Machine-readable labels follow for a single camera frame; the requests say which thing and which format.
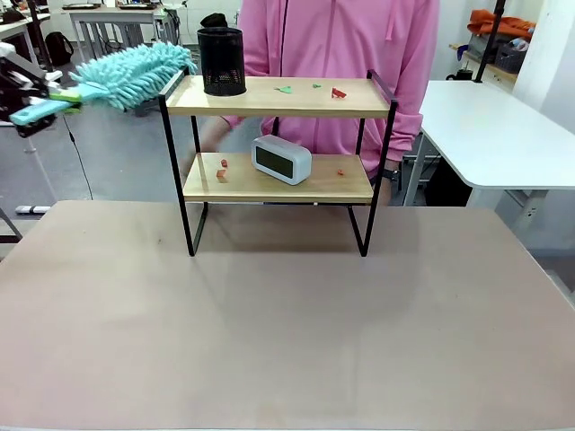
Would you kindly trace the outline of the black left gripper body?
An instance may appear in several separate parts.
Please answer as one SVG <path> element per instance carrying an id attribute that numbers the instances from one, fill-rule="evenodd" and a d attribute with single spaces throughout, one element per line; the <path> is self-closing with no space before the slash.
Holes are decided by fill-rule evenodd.
<path id="1" fill-rule="evenodd" d="M 15 127 L 20 137 L 30 137 L 51 126 L 66 101 L 49 98 L 62 73 L 45 73 L 26 60 L 1 61 L 1 122 Z"/>

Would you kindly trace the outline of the person's right hand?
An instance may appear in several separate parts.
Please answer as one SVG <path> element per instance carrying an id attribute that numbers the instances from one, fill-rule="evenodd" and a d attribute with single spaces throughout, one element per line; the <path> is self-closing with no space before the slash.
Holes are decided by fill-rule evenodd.
<path id="1" fill-rule="evenodd" d="M 199 148 L 205 153 L 216 153 L 232 128 L 221 117 L 208 117 L 199 131 Z"/>

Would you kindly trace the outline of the person's left hand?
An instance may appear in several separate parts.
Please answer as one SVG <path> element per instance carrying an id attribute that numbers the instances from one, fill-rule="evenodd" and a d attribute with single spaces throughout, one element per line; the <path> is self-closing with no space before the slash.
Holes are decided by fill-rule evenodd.
<path id="1" fill-rule="evenodd" d="M 397 182 L 386 178 L 382 179 L 378 204 L 380 206 L 389 206 L 397 191 Z"/>

